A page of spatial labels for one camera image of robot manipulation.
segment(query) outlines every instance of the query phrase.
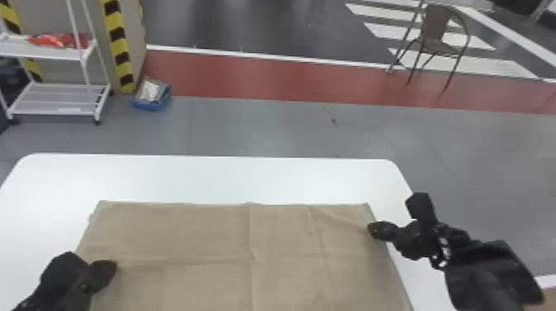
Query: white metal shelf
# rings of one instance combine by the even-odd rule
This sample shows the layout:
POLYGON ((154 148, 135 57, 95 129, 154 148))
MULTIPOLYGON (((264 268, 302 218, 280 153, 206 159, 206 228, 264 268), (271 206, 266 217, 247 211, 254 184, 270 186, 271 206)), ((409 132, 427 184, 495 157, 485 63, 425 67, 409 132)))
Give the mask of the white metal shelf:
POLYGON ((104 103, 111 93, 111 84, 108 82, 108 72, 100 49, 97 36, 94 31, 93 21, 85 0, 80 0, 84 9, 85 19, 89 26, 92 40, 87 48, 81 46, 79 30, 75 22, 72 0, 65 0, 68 9, 69 22, 77 45, 75 49, 59 48, 54 46, 39 46, 26 41, 29 36, 13 34, 0 18, 0 56, 16 57, 22 63, 22 59, 35 60, 70 60, 78 61, 83 70, 85 84, 39 84, 33 80, 28 69, 24 70, 31 81, 11 107, 8 107, 6 99, 0 92, 0 105, 6 112, 8 122, 17 124, 15 118, 19 114, 45 114, 45 115, 67 115, 67 116, 93 116, 94 123, 100 124, 100 116, 104 103), (87 71, 87 61, 96 49, 100 65, 106 80, 105 85, 92 85, 87 71))
POLYGON ((87 61, 97 47, 96 39, 89 41, 87 49, 39 46, 26 41, 29 36, 6 34, 0 39, 0 56, 23 57, 40 60, 87 61))
POLYGON ((12 114, 94 116, 110 93, 107 85, 31 82, 8 109, 12 114))

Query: white floor marking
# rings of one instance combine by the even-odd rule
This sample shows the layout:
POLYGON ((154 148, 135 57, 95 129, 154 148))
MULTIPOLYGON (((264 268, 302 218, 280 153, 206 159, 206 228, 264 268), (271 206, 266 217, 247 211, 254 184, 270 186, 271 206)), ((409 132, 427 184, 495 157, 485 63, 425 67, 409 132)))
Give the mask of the white floor marking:
MULTIPOLYGON (((164 52, 172 53, 184 53, 184 54, 199 54, 199 55, 216 55, 216 56, 232 56, 240 58, 250 58, 256 60, 282 60, 282 61, 294 61, 298 63, 310 63, 310 64, 320 64, 320 65, 338 65, 347 67, 363 67, 363 68, 378 68, 378 69, 388 69, 390 64, 377 64, 377 63, 367 63, 362 61, 349 61, 349 60, 325 60, 316 59, 309 57, 298 57, 298 56, 286 56, 286 55, 272 55, 272 54, 262 54, 262 53, 249 53, 249 52, 235 52, 230 50, 210 50, 210 49, 196 49, 192 47, 183 46, 171 46, 171 45, 146 45, 147 50, 158 50, 164 52)), ((394 69, 403 69, 401 66, 395 66, 394 69)))
MULTIPOLYGON (((401 40, 404 37, 405 31, 407 28, 400 27, 400 26, 390 26, 384 24, 373 24, 370 22, 366 22, 365 26, 372 32, 373 35, 379 38, 386 38, 386 39, 396 39, 401 40)), ((420 33, 420 29, 412 29, 410 32, 410 36, 408 37, 408 41, 413 40, 414 38, 418 37, 420 33)), ((454 46, 463 46, 465 45, 465 40, 467 36, 464 34, 447 32, 444 34, 443 40, 448 43, 449 45, 454 46)), ((483 41, 478 36, 471 36, 471 41, 469 41, 469 47, 483 49, 483 50, 495 50, 494 47, 483 41)))
MULTIPOLYGON (((355 15, 362 15, 365 17, 380 17, 380 18, 398 20, 398 21, 411 22, 411 19, 413 18, 413 14, 414 14, 414 12, 412 11, 401 11, 401 10, 393 10, 390 8, 363 6, 361 4, 346 3, 346 6, 355 15)), ((415 21, 421 23, 422 22, 421 15, 418 15, 415 21)), ((452 27, 460 27, 454 21, 450 21, 448 24, 452 27)))
POLYGON ((362 0, 364 2, 376 2, 376 3, 385 3, 385 4, 395 4, 398 6, 404 6, 404 7, 417 7, 419 6, 419 1, 415 1, 415 0, 362 0))
MULTIPOLYGON (((396 49, 388 49, 392 54, 395 54, 396 49)), ((408 50, 401 63, 405 67, 413 67, 415 62, 415 57, 417 57, 418 52, 413 50, 408 50)), ((428 54, 421 55, 419 60, 420 66, 429 58, 428 54)), ((438 71, 452 71, 455 64, 455 59, 449 59, 446 57, 434 57, 425 69, 433 69, 438 71)), ((458 66, 458 72, 466 74, 484 74, 484 75, 497 75, 515 78, 527 78, 527 79, 537 79, 538 77, 528 71, 523 66, 517 64, 513 60, 497 60, 497 59, 487 59, 481 57, 471 57, 463 56, 462 61, 458 66)))
POLYGON ((551 64, 553 67, 556 67, 556 54, 551 52, 550 50, 531 41, 530 39, 527 39, 521 34, 511 30, 510 28, 500 24, 499 22, 480 13, 475 9, 472 9, 470 7, 458 7, 458 10, 467 14, 469 17, 475 19, 477 22, 480 22, 484 26, 491 28, 493 31, 498 32, 508 40, 513 41, 517 45, 528 50, 530 53, 551 64))

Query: shelf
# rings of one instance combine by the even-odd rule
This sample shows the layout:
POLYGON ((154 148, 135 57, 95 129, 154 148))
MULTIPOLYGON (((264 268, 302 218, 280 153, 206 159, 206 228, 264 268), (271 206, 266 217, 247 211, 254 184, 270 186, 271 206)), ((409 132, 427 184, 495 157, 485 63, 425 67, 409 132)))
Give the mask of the shelf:
POLYGON ((0 34, 0 56, 23 57, 39 60, 76 60, 86 61, 97 46, 96 40, 89 41, 87 49, 79 50, 54 46, 38 46, 26 41, 29 36, 0 34))
POLYGON ((28 84, 8 109, 11 114, 94 116, 106 101, 110 85, 28 84))

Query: chair backrest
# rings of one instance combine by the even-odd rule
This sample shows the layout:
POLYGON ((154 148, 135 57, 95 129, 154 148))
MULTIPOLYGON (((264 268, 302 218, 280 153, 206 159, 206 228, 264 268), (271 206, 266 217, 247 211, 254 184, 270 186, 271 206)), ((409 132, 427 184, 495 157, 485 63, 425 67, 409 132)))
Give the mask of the chair backrest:
POLYGON ((453 10, 449 7, 429 4, 424 11, 421 36, 426 39, 441 40, 453 14, 453 10))

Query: caster wheel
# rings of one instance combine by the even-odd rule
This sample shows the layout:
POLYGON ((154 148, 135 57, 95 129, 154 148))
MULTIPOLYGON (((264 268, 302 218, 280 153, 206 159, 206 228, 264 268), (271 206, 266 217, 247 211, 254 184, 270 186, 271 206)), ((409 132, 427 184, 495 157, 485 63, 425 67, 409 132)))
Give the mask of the caster wheel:
POLYGON ((7 124, 9 124, 9 125, 19 125, 19 123, 20 123, 20 121, 17 118, 7 120, 7 124))

